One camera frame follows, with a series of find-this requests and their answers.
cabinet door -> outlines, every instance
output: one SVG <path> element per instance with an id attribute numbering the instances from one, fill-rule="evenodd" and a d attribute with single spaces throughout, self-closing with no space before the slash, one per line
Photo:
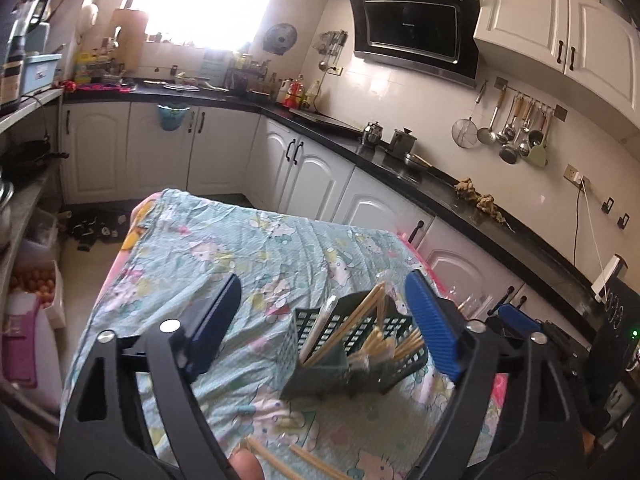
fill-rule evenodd
<path id="1" fill-rule="evenodd" d="M 640 125 L 638 31 L 595 0 L 569 3 L 564 73 Z"/>
<path id="2" fill-rule="evenodd" d="M 568 6 L 568 0 L 482 0 L 475 38 L 514 50 L 562 72 L 567 50 Z"/>
<path id="3" fill-rule="evenodd" d="M 358 168 L 353 171 L 334 216 L 338 224 L 390 231 L 406 238 L 418 228 L 415 246 L 431 221 L 432 216 Z"/>
<path id="4" fill-rule="evenodd" d="M 296 144 L 292 164 L 278 211 L 331 221 L 354 165 L 306 137 Z"/>
<path id="5" fill-rule="evenodd" d="M 189 166 L 190 193 L 242 193 L 259 118 L 238 110 L 199 108 Z"/>
<path id="6" fill-rule="evenodd" d="M 166 132 L 160 125 L 157 104 L 131 104 L 127 143 L 128 198 L 145 198 L 168 187 L 187 189 L 197 111 L 191 107 L 180 127 Z"/>
<path id="7" fill-rule="evenodd" d="M 486 311 L 523 281 L 471 240 L 440 219 L 429 227 L 418 252 L 431 266 L 466 318 L 486 319 Z"/>
<path id="8" fill-rule="evenodd" d="M 512 304 L 518 304 L 522 296 L 527 297 L 527 301 L 525 301 L 522 306 L 522 311 L 527 314 L 527 316 L 539 321 L 550 321 L 567 332 L 568 335 L 573 337 L 585 348 L 589 345 L 589 342 L 582 336 L 582 334 L 580 334 L 580 332 L 578 332 L 578 330 L 575 329 L 574 326 L 562 316 L 562 314 L 543 300 L 542 297 L 529 285 L 524 285 L 520 289 L 513 298 Z"/>
<path id="9" fill-rule="evenodd" d="M 278 209 L 299 140 L 275 121 L 260 118 L 244 181 L 244 194 L 258 209 Z"/>
<path id="10" fill-rule="evenodd" d="M 85 103 L 62 109 L 60 146 L 67 204 L 126 198 L 129 103 Z"/>

box of eggs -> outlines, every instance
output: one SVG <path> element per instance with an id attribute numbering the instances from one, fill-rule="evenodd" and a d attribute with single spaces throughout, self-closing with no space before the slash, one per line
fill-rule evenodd
<path id="1" fill-rule="evenodd" d="M 62 276 L 55 261 L 39 263 L 33 268 L 14 268 L 9 284 L 9 294 L 12 292 L 36 294 L 51 327 L 55 329 L 66 326 L 62 304 Z"/>

black countertop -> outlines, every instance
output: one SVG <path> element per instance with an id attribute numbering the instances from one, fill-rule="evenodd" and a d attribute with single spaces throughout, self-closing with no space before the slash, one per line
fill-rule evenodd
<path id="1" fill-rule="evenodd" d="M 426 212 L 457 229 L 507 269 L 524 280 L 567 321 L 592 341 L 602 324 L 603 310 L 592 299 L 590 282 L 553 247 L 518 219 L 503 211 L 508 225 L 500 225 L 475 206 L 459 199 L 456 180 L 432 168 L 427 174 L 408 170 L 381 148 L 364 148 L 359 139 L 292 114 L 286 108 L 224 96 L 218 92 L 176 92 L 139 85 L 130 93 L 85 91 L 66 94 L 66 103 L 130 101 L 185 102 L 190 105 L 231 108 L 271 118 L 343 156 L 356 167 L 389 186 Z"/>

wooden cutting board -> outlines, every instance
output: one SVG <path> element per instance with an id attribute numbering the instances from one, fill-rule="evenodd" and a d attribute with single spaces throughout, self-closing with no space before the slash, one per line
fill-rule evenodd
<path id="1" fill-rule="evenodd" d="M 117 63 L 124 63 L 125 70 L 129 72 L 136 70 L 140 64 L 148 21 L 149 15 L 142 10 L 116 9 L 111 16 L 107 34 L 115 37 L 116 29 L 120 27 L 114 58 Z"/>

metal screw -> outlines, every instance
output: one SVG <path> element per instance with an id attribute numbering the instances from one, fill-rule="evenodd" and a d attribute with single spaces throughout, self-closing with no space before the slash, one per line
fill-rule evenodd
<path id="1" fill-rule="evenodd" d="M 544 335 L 542 332 L 534 332 L 530 337 L 534 343 L 538 343 L 539 345 L 544 345 L 547 341 L 549 341 L 546 335 Z"/>
<path id="2" fill-rule="evenodd" d="M 98 341 L 100 343 L 108 343 L 114 337 L 116 337 L 116 333 L 113 330 L 105 330 L 104 332 L 100 332 L 98 334 Z"/>
<path id="3" fill-rule="evenodd" d="M 160 324 L 160 332 L 170 334 L 180 328 L 180 321 L 177 319 L 167 319 Z"/>
<path id="4" fill-rule="evenodd" d="M 475 334 L 481 334 L 486 331 L 486 325 L 482 321 L 472 319 L 466 324 L 466 329 Z"/>

